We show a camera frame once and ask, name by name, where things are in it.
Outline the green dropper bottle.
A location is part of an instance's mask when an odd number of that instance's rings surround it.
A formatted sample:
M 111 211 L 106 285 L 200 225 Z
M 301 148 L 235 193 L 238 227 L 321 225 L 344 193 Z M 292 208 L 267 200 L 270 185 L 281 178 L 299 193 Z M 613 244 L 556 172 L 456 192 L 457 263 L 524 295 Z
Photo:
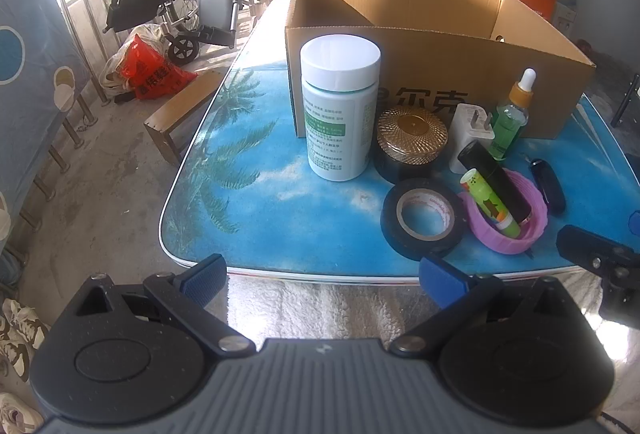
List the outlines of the green dropper bottle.
M 528 124 L 528 109 L 536 78 L 537 72 L 533 68 L 526 68 L 521 79 L 513 84 L 506 102 L 499 104 L 492 113 L 494 139 L 488 151 L 498 162 L 506 159 L 510 147 Z

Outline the black cylinder tube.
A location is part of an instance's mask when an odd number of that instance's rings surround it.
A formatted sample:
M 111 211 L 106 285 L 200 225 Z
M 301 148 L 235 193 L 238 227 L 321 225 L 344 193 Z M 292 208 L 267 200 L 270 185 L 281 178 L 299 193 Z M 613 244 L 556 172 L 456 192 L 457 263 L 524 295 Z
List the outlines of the black cylinder tube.
M 476 169 L 506 205 L 518 224 L 524 224 L 532 215 L 532 207 L 518 187 L 511 181 L 498 161 L 478 141 L 469 142 L 460 150 L 458 160 L 468 170 Z

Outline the white sneaker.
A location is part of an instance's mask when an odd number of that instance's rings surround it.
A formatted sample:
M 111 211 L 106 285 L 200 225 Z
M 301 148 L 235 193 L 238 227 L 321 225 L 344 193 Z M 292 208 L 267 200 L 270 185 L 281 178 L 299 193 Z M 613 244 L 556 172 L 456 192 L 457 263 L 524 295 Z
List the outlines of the white sneaker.
M 30 366 L 47 338 L 49 326 L 29 306 L 14 299 L 1 305 L 1 357 L 23 381 L 29 381 Z

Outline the black electrical tape roll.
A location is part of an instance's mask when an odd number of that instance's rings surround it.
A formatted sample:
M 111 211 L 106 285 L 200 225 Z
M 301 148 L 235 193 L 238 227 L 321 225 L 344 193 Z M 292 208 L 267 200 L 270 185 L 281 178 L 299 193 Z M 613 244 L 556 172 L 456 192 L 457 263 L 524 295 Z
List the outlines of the black electrical tape roll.
M 444 229 L 435 235 L 412 229 L 402 216 L 402 210 L 410 203 L 425 203 L 435 210 Z M 397 253 L 420 261 L 432 254 L 443 257 L 460 243 L 466 230 L 466 213 L 458 195 L 445 185 L 422 177 L 401 181 L 387 193 L 380 225 L 385 240 Z

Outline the brown cardboard box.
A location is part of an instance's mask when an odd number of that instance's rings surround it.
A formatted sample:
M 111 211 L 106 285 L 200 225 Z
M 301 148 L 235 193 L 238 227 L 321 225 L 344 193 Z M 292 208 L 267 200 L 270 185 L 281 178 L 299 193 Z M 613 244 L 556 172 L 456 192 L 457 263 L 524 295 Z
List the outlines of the brown cardboard box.
M 380 48 L 380 107 L 424 107 L 443 121 L 460 103 L 494 109 L 534 69 L 524 130 L 533 139 L 558 136 L 596 70 L 520 0 L 291 0 L 285 45 L 297 136 L 305 134 L 300 49 L 335 34 Z

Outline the black key fob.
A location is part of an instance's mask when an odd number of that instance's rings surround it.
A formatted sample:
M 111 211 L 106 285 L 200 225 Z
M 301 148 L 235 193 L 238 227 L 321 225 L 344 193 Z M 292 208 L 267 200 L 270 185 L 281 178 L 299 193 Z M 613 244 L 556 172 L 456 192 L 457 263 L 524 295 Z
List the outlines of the black key fob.
M 566 210 L 566 199 L 558 177 L 549 162 L 544 159 L 530 161 L 529 170 L 551 215 L 561 215 Z

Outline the wooden low bench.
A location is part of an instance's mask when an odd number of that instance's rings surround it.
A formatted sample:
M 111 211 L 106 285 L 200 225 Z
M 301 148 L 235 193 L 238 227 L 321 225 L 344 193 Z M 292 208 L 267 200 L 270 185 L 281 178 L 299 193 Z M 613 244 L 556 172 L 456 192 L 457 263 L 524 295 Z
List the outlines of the wooden low bench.
M 178 147 L 171 139 L 171 132 L 217 93 L 222 80 L 221 72 L 203 72 L 144 121 L 145 130 L 169 165 L 179 168 L 183 151 L 183 146 Z

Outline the white power adapter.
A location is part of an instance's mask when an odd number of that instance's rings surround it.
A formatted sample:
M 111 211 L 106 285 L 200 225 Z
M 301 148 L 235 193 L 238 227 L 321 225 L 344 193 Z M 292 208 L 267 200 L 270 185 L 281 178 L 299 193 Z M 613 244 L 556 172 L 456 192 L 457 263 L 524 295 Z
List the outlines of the white power adapter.
M 446 158 L 449 170 L 456 174 L 465 171 L 458 155 L 466 145 L 478 141 L 487 148 L 494 139 L 495 132 L 491 128 L 490 117 L 483 107 L 458 104 L 448 130 Z

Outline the pink silicone bowl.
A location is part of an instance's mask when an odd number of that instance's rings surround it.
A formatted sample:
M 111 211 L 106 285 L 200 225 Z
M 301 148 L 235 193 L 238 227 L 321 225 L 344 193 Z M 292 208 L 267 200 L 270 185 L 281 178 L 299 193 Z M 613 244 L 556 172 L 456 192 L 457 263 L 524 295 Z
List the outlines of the pink silicone bowl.
M 515 187 L 532 208 L 529 220 L 521 227 L 522 235 L 518 239 L 509 238 L 499 233 L 480 211 L 476 202 L 467 191 L 458 196 L 463 201 L 463 208 L 468 215 L 468 224 L 472 234 L 488 249 L 506 255 L 524 253 L 541 239 L 548 225 L 548 209 L 542 194 L 536 185 L 523 174 L 506 169 Z

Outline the white supplement bottle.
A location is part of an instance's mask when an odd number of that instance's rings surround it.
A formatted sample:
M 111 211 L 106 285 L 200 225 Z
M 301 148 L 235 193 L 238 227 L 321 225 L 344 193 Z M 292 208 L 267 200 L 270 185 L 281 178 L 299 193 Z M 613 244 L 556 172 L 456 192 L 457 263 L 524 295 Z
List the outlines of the white supplement bottle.
M 324 180 L 366 170 L 378 102 L 381 51 L 365 38 L 325 35 L 300 49 L 307 155 Z

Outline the gold lid black jar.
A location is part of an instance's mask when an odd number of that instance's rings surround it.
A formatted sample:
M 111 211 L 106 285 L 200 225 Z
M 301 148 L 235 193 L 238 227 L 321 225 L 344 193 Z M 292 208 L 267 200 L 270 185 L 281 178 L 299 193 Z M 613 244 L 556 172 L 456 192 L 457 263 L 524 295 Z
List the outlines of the gold lid black jar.
M 372 161 L 387 182 L 429 177 L 448 143 L 446 125 L 421 107 L 394 106 L 376 119 Z

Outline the red plastic bag floor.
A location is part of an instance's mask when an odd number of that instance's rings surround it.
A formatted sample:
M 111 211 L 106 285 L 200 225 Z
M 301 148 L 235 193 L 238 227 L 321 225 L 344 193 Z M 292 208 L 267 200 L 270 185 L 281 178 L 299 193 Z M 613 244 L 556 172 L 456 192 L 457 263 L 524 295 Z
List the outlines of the red plastic bag floor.
M 155 100 L 177 94 L 198 76 L 172 64 L 138 35 L 129 44 L 119 73 L 138 100 Z

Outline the blue patterned mattress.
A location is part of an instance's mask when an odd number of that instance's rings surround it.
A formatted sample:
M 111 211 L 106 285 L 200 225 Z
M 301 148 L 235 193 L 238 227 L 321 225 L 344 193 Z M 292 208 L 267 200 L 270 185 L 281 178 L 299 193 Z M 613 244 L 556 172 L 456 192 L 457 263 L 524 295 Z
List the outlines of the blue patterned mattress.
M 1 239 L 89 70 L 56 0 L 1 0 Z

